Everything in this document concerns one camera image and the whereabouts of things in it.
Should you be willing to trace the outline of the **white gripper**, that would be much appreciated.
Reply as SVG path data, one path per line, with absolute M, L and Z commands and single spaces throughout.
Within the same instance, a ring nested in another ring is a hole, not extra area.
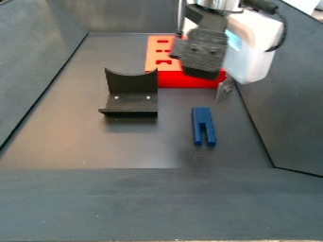
M 248 84 L 266 77 L 275 55 L 272 47 L 279 44 L 284 29 L 282 22 L 250 9 L 231 13 L 226 19 L 227 50 L 222 67 L 232 78 L 219 84 L 218 102 L 232 93 L 235 80 Z

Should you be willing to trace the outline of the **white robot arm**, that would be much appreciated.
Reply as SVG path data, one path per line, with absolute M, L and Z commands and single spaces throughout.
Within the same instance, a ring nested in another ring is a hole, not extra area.
M 186 75 L 212 80 L 226 72 L 216 89 L 223 100 L 234 86 L 264 79 L 275 51 L 287 35 L 279 7 L 266 0 L 194 0 L 186 17 L 196 24 L 182 53 Z

